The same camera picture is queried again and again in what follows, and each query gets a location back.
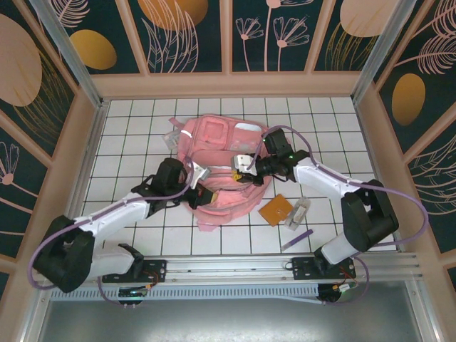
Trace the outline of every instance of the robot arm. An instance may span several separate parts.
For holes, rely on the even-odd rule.
[[[314,261],[322,274],[344,259],[367,251],[398,229],[398,220],[385,192],[351,185],[348,183],[350,178],[322,164],[315,165],[306,151],[293,151],[283,130],[267,135],[264,144],[270,156],[257,158],[252,167],[249,166],[253,156],[234,157],[233,166],[238,181],[262,185],[263,177],[280,175],[292,182],[308,185],[332,201],[341,202],[343,233],[314,253]],[[377,180],[366,184],[383,186]]]
[[[193,180],[201,178],[205,169],[196,165]],[[124,198],[88,216],[69,219],[64,216],[54,219],[43,239],[78,222],[89,221],[47,244],[36,257],[34,269],[43,274],[63,292],[77,289],[86,279],[105,274],[131,273],[136,279],[143,269],[143,256],[133,247],[120,244],[112,249],[101,249],[110,235],[136,221],[146,219],[168,207],[176,207],[182,201],[195,209],[212,202],[214,193],[200,184],[191,187],[180,197],[172,200],[150,199],[170,196],[183,191],[186,177],[184,165],[166,158],[157,174],[149,176]]]

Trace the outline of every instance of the yellow circle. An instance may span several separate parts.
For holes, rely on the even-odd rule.
[[[188,13],[193,24],[199,24],[207,13],[207,0],[138,0],[144,15],[154,25],[167,30],[177,31],[177,27],[185,29],[185,24],[178,25],[176,4],[182,14]]]
[[[10,105],[29,105],[41,87],[39,50],[27,31],[3,14],[0,32],[0,98]]]
[[[343,0],[341,25],[355,37],[374,37],[383,32],[398,0]]]
[[[411,124],[420,114],[425,102],[426,87],[420,76],[406,73],[393,91],[393,117],[399,125]]]
[[[70,36],[79,57],[87,66],[106,70],[115,65],[117,54],[114,46],[104,36],[92,30],[80,30]]]

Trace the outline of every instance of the small orange block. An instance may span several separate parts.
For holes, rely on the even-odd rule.
[[[282,195],[275,196],[268,204],[262,207],[259,214],[273,227],[286,219],[293,210],[293,206]]]

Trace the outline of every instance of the pink backpack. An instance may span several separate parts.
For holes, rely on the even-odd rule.
[[[218,195],[215,202],[195,210],[187,206],[198,219],[199,230],[211,232],[251,212],[260,203],[272,178],[265,177],[261,187],[237,182],[233,179],[232,158],[254,153],[267,128],[252,121],[210,114],[189,119],[185,124],[174,118],[170,121],[180,129],[177,159],[183,161],[188,155],[198,165],[208,167],[209,177],[200,182]],[[264,146],[259,155],[267,156]]]

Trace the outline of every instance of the clear plastic object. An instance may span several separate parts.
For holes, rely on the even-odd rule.
[[[168,149],[170,149],[170,151],[177,148],[177,144],[179,143],[179,136],[180,130],[173,130],[172,132],[166,133],[162,136],[166,146]]]
[[[294,205],[293,210],[285,219],[285,227],[291,230],[296,230],[306,216],[310,206],[311,200],[306,196],[298,199],[298,202]]]

